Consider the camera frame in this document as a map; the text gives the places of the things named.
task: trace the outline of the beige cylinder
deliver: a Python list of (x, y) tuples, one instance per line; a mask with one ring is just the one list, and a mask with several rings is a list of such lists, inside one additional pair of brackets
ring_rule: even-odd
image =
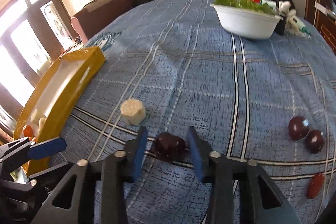
[(134, 126), (138, 126), (146, 117), (146, 109), (143, 103), (134, 98), (123, 102), (120, 111), (125, 121)]

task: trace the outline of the red fruit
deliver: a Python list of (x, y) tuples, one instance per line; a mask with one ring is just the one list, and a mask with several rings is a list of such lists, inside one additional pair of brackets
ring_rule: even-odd
[(308, 191), (307, 191), (307, 198), (313, 199), (316, 198), (319, 191), (321, 190), (324, 183), (324, 174), (323, 173), (317, 173), (313, 176), (311, 179)]
[(295, 116), (288, 123), (288, 134), (293, 140), (305, 137), (309, 131), (309, 122), (303, 116)]
[(22, 129), (24, 137), (33, 137), (34, 132), (31, 126), (25, 125)]
[(310, 153), (316, 154), (323, 148), (323, 133), (320, 130), (312, 130), (309, 132), (304, 142)]

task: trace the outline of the glass door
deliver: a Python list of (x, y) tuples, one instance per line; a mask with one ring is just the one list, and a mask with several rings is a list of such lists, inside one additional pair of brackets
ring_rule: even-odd
[(38, 75), (43, 76), (51, 66), (50, 56), (38, 40), (28, 20), (22, 22), (10, 36), (29, 66)]
[(76, 36), (61, 0), (12, 0), (0, 10), (0, 128), (13, 130), (9, 117), (18, 119), (40, 78)]

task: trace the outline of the fabric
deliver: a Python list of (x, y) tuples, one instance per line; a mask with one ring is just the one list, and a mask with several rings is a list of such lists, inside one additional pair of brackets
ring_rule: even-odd
[[(335, 55), (307, 22), (310, 39), (274, 33), (254, 41), (232, 35), (221, 27), (213, 2), (146, 3), (89, 40), (87, 46), (102, 48), (106, 62), (67, 120), (61, 136), (68, 147), (53, 164), (101, 160), (134, 139), (138, 127), (120, 117), (120, 104), (133, 97), (147, 110), (142, 123), (149, 134), (147, 150), (160, 132), (187, 140), (188, 126), (195, 126), (213, 150), (258, 160), (302, 223), (311, 224), (336, 188)], [(304, 139), (289, 139), (288, 122), (296, 115), (324, 132), (319, 153), (310, 154)], [(316, 172), (325, 173), (325, 185), (315, 199), (307, 199)], [(233, 191), (238, 223), (237, 183)], [(210, 185), (197, 180), (188, 156), (169, 164), (147, 155), (141, 177), (125, 185), (129, 223), (201, 223), (209, 194)], [(99, 184), (96, 198), (98, 209)]]

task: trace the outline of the wooden cabinet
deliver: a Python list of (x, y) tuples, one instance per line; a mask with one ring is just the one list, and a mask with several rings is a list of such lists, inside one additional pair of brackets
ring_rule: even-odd
[(306, 0), (305, 20), (315, 26), (322, 37), (336, 54), (336, 24), (324, 13), (315, 7), (315, 2), (320, 3), (327, 9), (332, 9), (332, 0)]

